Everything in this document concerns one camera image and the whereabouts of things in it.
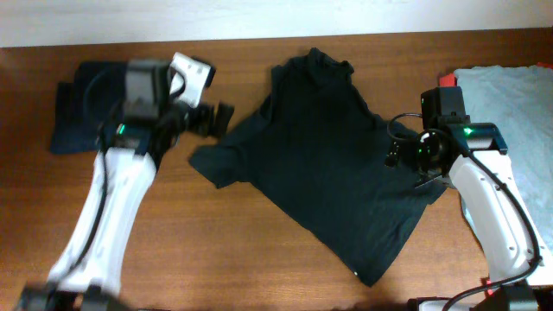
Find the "dark green t-shirt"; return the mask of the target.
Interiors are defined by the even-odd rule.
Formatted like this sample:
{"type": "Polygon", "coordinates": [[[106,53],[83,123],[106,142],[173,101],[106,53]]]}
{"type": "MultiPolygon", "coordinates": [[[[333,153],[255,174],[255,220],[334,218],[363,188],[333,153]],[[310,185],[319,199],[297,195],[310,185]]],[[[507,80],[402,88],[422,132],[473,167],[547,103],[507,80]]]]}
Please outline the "dark green t-shirt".
{"type": "Polygon", "coordinates": [[[352,76],[317,48],[274,67],[261,106],[189,162],[215,187],[252,184],[372,286],[445,188],[420,184],[412,147],[385,165],[388,125],[352,76]]]}

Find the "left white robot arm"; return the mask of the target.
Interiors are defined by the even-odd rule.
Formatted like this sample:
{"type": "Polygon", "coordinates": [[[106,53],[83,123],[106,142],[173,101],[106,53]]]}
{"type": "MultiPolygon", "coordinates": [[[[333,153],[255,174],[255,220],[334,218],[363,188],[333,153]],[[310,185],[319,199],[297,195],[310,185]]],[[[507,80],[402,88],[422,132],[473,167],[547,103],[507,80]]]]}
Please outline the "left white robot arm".
{"type": "Polygon", "coordinates": [[[23,288],[16,310],[128,310],[119,297],[126,245],[163,156],[183,132],[220,138],[230,105],[202,103],[215,67],[197,57],[131,60],[124,96],[96,121],[98,153],[85,204],[43,285],[23,288]]]}

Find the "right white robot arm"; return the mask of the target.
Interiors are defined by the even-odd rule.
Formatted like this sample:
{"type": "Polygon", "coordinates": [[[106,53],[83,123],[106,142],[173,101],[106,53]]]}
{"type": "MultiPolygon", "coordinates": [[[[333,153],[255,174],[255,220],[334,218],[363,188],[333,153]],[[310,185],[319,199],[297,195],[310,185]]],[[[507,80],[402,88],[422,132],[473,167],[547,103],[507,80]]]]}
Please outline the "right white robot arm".
{"type": "Polygon", "coordinates": [[[416,136],[391,136],[386,163],[413,147],[426,182],[456,189],[484,252],[489,279],[451,298],[410,299],[411,310],[550,310],[552,254],[526,208],[512,162],[494,124],[427,127],[416,136]]]}

